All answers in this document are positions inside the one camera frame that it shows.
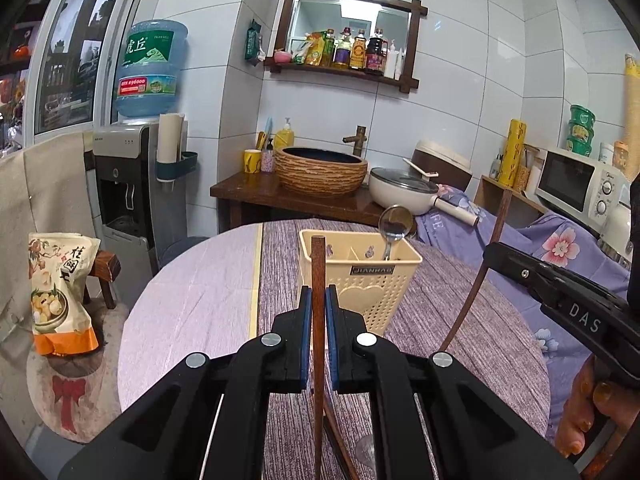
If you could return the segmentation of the right hand orange nails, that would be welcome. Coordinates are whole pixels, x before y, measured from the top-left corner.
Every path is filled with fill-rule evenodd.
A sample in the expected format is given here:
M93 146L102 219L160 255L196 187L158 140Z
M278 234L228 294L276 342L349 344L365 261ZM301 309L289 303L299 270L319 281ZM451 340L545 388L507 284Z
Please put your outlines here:
M565 458L582 452L586 434L592 428L597 413L615 422L616 430L603 448L608 454L613 454L638 416L639 393L614 382L597 382L594 378L594 356L590 356L574 378L555 435L555 447Z

